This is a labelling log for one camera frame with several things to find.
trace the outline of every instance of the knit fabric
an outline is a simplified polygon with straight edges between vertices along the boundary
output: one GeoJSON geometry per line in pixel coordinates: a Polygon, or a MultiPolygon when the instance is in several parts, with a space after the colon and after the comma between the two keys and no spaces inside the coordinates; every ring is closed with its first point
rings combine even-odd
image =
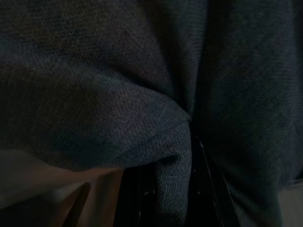
{"type": "Polygon", "coordinates": [[[242,226],[280,226],[303,167],[300,0],[3,0],[0,149],[72,170],[155,163],[182,226],[189,124],[242,226]]]}

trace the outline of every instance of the dark gray cloth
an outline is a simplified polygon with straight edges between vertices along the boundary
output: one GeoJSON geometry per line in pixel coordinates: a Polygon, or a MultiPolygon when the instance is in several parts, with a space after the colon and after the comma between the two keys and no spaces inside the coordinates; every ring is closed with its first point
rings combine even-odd
{"type": "Polygon", "coordinates": [[[187,211],[191,122],[242,226],[280,226],[303,167],[303,4],[3,0],[0,148],[83,170],[156,162],[158,226],[187,211]]]}

